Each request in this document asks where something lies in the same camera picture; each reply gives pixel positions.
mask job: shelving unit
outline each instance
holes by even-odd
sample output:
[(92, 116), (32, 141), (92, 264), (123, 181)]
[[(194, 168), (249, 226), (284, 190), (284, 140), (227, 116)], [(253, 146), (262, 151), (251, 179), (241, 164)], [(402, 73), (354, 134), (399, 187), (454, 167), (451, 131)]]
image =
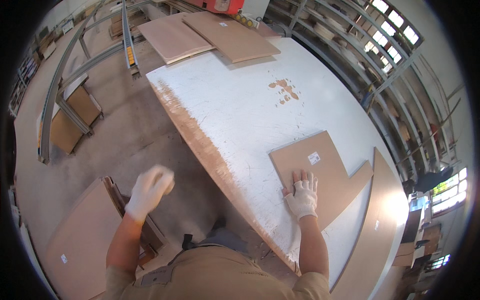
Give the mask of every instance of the shelving unit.
[(27, 86), (33, 75), (35, 75), (37, 69), (38, 65), (34, 61), (31, 51), (29, 51), (20, 64), (20, 67), (17, 69), (15, 83), (12, 87), (12, 94), (10, 96), (8, 108), (14, 117), (17, 117), (18, 109), (22, 103)]
[[(288, 5), (291, 5), (289, 11), (286, 8)], [(394, 161), (398, 163), (404, 157), (408, 156), (408, 163), (406, 165), (399, 163), (397, 166), (400, 175), (405, 180), (408, 178), (416, 179), (417, 169), (428, 171), (430, 170), (431, 159), (434, 159), (436, 162), (440, 161), (441, 159), (436, 142), (433, 136), (431, 136), (432, 130), (430, 127), (430, 122), (427, 120), (421, 102), (419, 101), (418, 96), (415, 94), (410, 82), (403, 75), (403, 71), (405, 69), (411, 68), (414, 71), (414, 74), (417, 76), (419, 83), (424, 87), (419, 76), (420, 71), (417, 65), (414, 63), (414, 60), (418, 58), (420, 53), (418, 45), (421, 44), (423, 39), (419, 40), (416, 45), (409, 45), (408, 49), (404, 49), (393, 36), (390, 36), (384, 29), (381, 28), (381, 25), (378, 24), (363, 7), (349, 0), (336, 0), (335, 6), (336, 7), (332, 6), (325, 0), (277, 0), (271, 1), (268, 4), (265, 17), (275, 23), (282, 24), (284, 28), (288, 26), (290, 32), (287, 32), (287, 34), (291, 34), (299, 42), (310, 48), (311, 51), (317, 54), (318, 57), (326, 64), (328, 64), (331, 70), (335, 72), (346, 84), (358, 101), (361, 101), (367, 96), (368, 89), (372, 90), (374, 103), (372, 105), (367, 105), (369, 107), (371, 106), (371, 109), (365, 108), (368, 110), (373, 123), (390, 148)], [(382, 68), (375, 63), (372, 57), (363, 49), (360, 41), (352, 34), (347, 33), (346, 28), (342, 30), (341, 28), (338, 28), (338, 24), (332, 24), (328, 20), (328, 16), (324, 16), (318, 11), (320, 8), (323, 11), (329, 12), (330, 16), (336, 16), (337, 19), (338, 17), (341, 18), (341, 20), (345, 21), (345, 24), (348, 24), (351, 29), (356, 31), (359, 35), (363, 35), (364, 38), (368, 39), (368, 41), (372, 42), (379, 52), (392, 65), (392, 69), (385, 73)], [(379, 14), (381, 14), (390, 25), (393, 24), (392, 27), (394, 27), (394, 29), (400, 33), (398, 36), (401, 38), (401, 43), (406, 44), (406, 39), (400, 29), (388, 19), (386, 14), (382, 13), (376, 7), (374, 7), (374, 9), (379, 12)], [(358, 15), (355, 17), (348, 16), (347, 14), (344, 14), (347, 11), (354, 11)], [(307, 12), (309, 17), (304, 20), (300, 19), (300, 13), (302, 12)], [(369, 23), (371, 23), (372, 26), (374, 26), (382, 35), (384, 35), (384, 37), (388, 40), (388, 43), (391, 44), (400, 54), (401, 59), (397, 63), (395, 63), (390, 54), (387, 53), (387, 51), (376, 40), (374, 40), (365, 29), (357, 24), (356, 21), (359, 19), (358, 16), (369, 21)], [(321, 34), (318, 34), (313, 28), (312, 23), (314, 22), (318, 22), (324, 26), (327, 30), (334, 33), (336, 37), (330, 40)], [(352, 62), (345, 56), (345, 50), (342, 49), (343, 46), (338, 44), (339, 40), (344, 40), (347, 43), (347, 47), (345, 48), (348, 51), (351, 50), (351, 52), (358, 59), (359, 63)], [(404, 93), (411, 94), (411, 97), (414, 100), (413, 105), (412, 103), (409, 104), (405, 101), (404, 96), (395, 86), (394, 82), (402, 84), (406, 87)], [(411, 149), (407, 142), (403, 139), (398, 121), (396, 117), (391, 114), (387, 106), (387, 101), (391, 101), (395, 107), (399, 108), (402, 114), (401, 118), (408, 127), (408, 132), (410, 133), (412, 141), (417, 144), (416, 146), (420, 147), (420, 156), (418, 156), (420, 158), (417, 157), (417, 161), (414, 161), (414, 158), (411, 155)], [(438, 109), (435, 106), (436, 103), (432, 101), (431, 98), (429, 101), (437, 113), (438, 121), (441, 122), (442, 118), (437, 112)], [(419, 110), (421, 118), (417, 117), (414, 119), (410, 113), (412, 109)], [(423, 140), (422, 136), (419, 134), (421, 131), (419, 127), (423, 128), (423, 137), (430, 140), (431, 143), (428, 143), (425, 146), (422, 145)], [(448, 149), (448, 138), (444, 132), (445, 130), (442, 128), (443, 140), (446, 149)]]

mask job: table surface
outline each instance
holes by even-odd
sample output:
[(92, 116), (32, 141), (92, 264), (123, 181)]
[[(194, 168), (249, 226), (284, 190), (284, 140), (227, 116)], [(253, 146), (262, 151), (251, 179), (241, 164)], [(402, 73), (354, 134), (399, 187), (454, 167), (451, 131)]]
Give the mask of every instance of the table surface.
[[(272, 250), (295, 270), (300, 230), (282, 198), (282, 183), (270, 151), (327, 130), (349, 175), (366, 159), (373, 165), (373, 148), (377, 147), (400, 178), (376, 128), (342, 82), (291, 38), (270, 42), (281, 54), (231, 64), (214, 50), (163, 66), (146, 77), (212, 179)], [(272, 84), (277, 80), (285, 80), (291, 93), (288, 87), (282, 91), (281, 86)], [(330, 285), (354, 246), (370, 186), (371, 181), (323, 231)], [(400, 207), (405, 213), (397, 214), (395, 239), (375, 289), (400, 244), (408, 205)]]

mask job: workbench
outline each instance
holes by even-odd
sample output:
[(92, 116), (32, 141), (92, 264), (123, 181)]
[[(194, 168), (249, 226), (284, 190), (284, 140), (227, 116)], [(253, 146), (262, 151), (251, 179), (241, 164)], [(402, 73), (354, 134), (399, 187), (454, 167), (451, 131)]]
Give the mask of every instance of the workbench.
[[(231, 64), (214, 50), (163, 66), (146, 77), (222, 192), (272, 250), (298, 272), (300, 229), (282, 198), (282, 183), (270, 151), (327, 130), (349, 175), (366, 159), (373, 165), (373, 148), (377, 147), (400, 179), (377, 129), (343, 83), (293, 39), (271, 43), (281, 54)], [(281, 86), (272, 84), (277, 80), (285, 80), (291, 93), (288, 87), (282, 91)], [(370, 186), (371, 180), (323, 231), (330, 286), (354, 246)], [(405, 211), (396, 214), (394, 242), (375, 289), (400, 244), (408, 205), (399, 207)]]

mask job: wall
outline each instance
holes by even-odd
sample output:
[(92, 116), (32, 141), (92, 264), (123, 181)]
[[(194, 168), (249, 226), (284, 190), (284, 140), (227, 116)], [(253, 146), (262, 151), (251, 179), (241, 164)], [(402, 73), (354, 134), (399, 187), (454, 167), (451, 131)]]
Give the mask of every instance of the wall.
[[(459, 84), (463, 83), (463, 78), (441, 23), (430, 8), (420, 0), (389, 0), (389, 2), (402, 12), (425, 38), (420, 46), (421, 53), (439, 78), (446, 95), (449, 95)], [(445, 103), (441, 100), (434, 81), (426, 74), (422, 80), (428, 94), (436, 102), (444, 119), (447, 116)], [(473, 124), (465, 89), (462, 89), (450, 99), (449, 107), (452, 109), (460, 97), (462, 101), (452, 115), (453, 133), (455, 139), (457, 139), (456, 156), (461, 160), (457, 170), (468, 167), (468, 181), (475, 182), (472, 177), (474, 173)], [(468, 188), (465, 206), (462, 206), (456, 212), (433, 219), (433, 225), (442, 224), (443, 237), (439, 245), (439, 248), (442, 248), (442, 253), (438, 256), (451, 253), (458, 244), (473, 205), (474, 199), (473, 197), (470, 199), (470, 194), (472, 194), (471, 185)]]
[(45, 26), (48, 27), (48, 31), (52, 31), (56, 25), (67, 17), (77, 16), (98, 1), (99, 0), (63, 0), (48, 12), (38, 27), (36, 34), (42, 31)]

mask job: l-shaped wooden panel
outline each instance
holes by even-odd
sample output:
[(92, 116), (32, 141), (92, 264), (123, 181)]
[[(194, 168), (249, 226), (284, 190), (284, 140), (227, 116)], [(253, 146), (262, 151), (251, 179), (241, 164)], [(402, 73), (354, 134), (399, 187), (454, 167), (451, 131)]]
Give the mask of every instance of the l-shaped wooden panel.
[(334, 300), (366, 300), (385, 267), (399, 209), (407, 201), (401, 182), (375, 148), (367, 213), (350, 258), (331, 290)]

